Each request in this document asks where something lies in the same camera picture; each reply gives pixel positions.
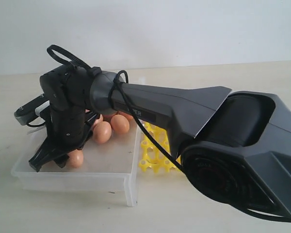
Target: yellow egg holder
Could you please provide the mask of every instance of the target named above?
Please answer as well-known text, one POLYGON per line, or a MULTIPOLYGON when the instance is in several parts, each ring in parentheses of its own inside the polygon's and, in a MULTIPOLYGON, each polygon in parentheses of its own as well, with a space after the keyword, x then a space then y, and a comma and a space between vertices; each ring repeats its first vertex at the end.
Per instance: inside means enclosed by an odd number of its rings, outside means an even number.
MULTIPOLYGON (((152 135, 152 137, 168 153, 170 153, 166 130, 147 122, 144 122, 144 127, 152 135)), ((179 171, 179 169, 171 163, 145 135, 143 135, 143 139, 141 141, 141 150, 142 158, 138 166, 143 172, 146 172, 148 168, 151 168, 154 173, 158 173, 161 168, 163 168, 165 172, 169 172, 171 169, 179 171)))

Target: clear tray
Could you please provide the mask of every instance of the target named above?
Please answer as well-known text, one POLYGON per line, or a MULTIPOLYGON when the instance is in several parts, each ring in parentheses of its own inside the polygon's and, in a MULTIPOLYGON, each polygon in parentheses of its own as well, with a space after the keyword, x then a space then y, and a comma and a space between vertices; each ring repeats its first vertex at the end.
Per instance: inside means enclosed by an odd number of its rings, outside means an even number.
POLYGON ((98 145, 89 139, 84 148, 80 168, 59 168, 54 162, 35 172, 28 161, 46 138, 46 129, 32 134, 11 174, 18 177, 23 188, 40 191, 124 191, 127 206, 136 206, 138 198, 137 170, 140 160, 142 132, 134 121, 125 135, 112 134, 110 140, 98 145))

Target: white table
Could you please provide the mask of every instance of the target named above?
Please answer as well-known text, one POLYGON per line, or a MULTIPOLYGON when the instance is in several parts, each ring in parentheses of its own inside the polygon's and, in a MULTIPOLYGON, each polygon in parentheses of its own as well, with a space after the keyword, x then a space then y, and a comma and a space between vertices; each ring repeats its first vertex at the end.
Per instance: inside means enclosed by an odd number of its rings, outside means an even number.
MULTIPOLYGON (((291 109, 291 62, 128 72, 130 79, 146 77, 150 85, 273 92, 291 109)), ((13 113, 40 93, 39 74, 0 76, 0 233, 291 233, 291 224, 255 219, 207 199, 180 174, 141 174, 137 207, 119 205, 123 197, 112 193, 22 190, 10 170, 29 129, 13 113)))

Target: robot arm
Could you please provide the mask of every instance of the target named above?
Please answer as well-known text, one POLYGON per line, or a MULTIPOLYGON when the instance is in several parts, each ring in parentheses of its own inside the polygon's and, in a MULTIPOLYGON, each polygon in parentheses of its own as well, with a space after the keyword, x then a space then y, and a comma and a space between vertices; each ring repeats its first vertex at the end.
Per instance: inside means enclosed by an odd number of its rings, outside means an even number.
POLYGON ((184 90, 130 84, 125 71, 89 67, 55 45, 48 53, 63 64, 40 77, 49 105, 35 99, 15 113, 28 125, 39 112, 47 125, 48 137, 29 161, 33 169, 51 160, 65 166, 66 154, 82 148, 99 114, 123 111, 202 194, 255 217, 291 222, 291 112, 278 96, 231 93, 221 86, 184 90), (166 129, 171 155, 139 120, 166 129))

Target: egg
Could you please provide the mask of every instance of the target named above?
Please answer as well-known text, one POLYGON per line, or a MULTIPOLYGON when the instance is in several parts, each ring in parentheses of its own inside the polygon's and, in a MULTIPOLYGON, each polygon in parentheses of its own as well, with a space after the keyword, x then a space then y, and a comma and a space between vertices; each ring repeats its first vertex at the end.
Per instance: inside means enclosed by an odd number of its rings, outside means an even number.
POLYGON ((116 114, 117 114, 117 112, 114 114, 111 114, 111 115, 103 115, 103 118, 105 121, 110 121, 112 119, 112 117, 115 116, 116 114))
POLYGON ((123 113, 123 112, 118 112, 120 115, 125 116, 127 120, 133 120, 134 118, 132 117, 132 115, 129 115, 127 113, 123 113))
POLYGON ((99 122, 93 130, 93 140, 99 144, 107 142, 112 134, 112 127, 109 122, 99 122))
POLYGON ((113 116, 110 124, 113 130, 118 134, 124 134, 129 131, 129 121, 123 115, 113 116))
POLYGON ((67 165, 72 168, 79 168, 83 164, 83 151, 82 150, 73 150, 68 153, 69 159, 67 165))
POLYGON ((97 120, 94 121, 93 126, 92 126, 92 130, 94 129, 94 127, 95 127, 98 123, 100 123, 100 122, 102 122, 102 121, 103 121, 103 116, 100 114, 100 117, 99 117, 97 120))

